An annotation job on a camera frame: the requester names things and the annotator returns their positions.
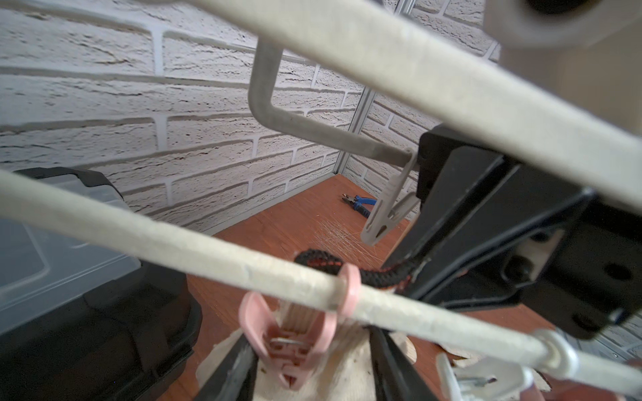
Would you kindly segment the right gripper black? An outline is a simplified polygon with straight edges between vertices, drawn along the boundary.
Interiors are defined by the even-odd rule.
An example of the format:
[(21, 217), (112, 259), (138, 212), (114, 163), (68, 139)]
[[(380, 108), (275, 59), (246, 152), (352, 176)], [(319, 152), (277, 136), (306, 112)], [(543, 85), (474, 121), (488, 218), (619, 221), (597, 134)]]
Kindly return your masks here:
[(523, 304), (577, 339), (641, 310), (641, 215), (444, 125), (418, 145), (419, 217), (393, 253), (403, 297)]

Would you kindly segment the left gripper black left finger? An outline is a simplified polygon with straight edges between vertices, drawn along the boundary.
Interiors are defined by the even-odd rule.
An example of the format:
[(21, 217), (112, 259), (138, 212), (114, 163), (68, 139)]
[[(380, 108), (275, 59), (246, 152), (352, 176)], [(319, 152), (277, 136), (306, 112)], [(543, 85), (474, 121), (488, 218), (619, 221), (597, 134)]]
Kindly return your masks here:
[(195, 397), (199, 400), (252, 401), (258, 356), (242, 334)]

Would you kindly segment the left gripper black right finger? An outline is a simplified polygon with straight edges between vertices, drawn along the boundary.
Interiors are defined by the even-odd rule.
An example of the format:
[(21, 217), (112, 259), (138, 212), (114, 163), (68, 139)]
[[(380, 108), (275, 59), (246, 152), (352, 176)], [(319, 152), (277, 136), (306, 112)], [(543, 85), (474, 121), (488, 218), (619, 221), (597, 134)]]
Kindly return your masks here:
[(376, 400), (438, 401), (390, 333), (368, 327)]

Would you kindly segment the white glove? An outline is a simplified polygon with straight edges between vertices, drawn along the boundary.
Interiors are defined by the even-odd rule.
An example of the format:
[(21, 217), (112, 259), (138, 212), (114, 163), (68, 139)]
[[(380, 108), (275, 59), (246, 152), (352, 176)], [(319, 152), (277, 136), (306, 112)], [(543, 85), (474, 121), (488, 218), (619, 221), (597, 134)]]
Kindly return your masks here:
[[(316, 311), (291, 302), (279, 301), (275, 315), (284, 327), (298, 331), (311, 324)], [(241, 334), (242, 330), (237, 329), (227, 339), (215, 345), (199, 365), (196, 373), (199, 389), (213, 375)], [(411, 339), (401, 332), (393, 332), (391, 337), (413, 367), (417, 360), (417, 351)], [(438, 345), (446, 355), (455, 358), (452, 363), (457, 368), (467, 367), (483, 358), (464, 349), (446, 344)], [(329, 351), (302, 389), (291, 391), (283, 388), (259, 361), (253, 400), (376, 400), (370, 357), (369, 335), (366, 330), (356, 321), (339, 319)]]

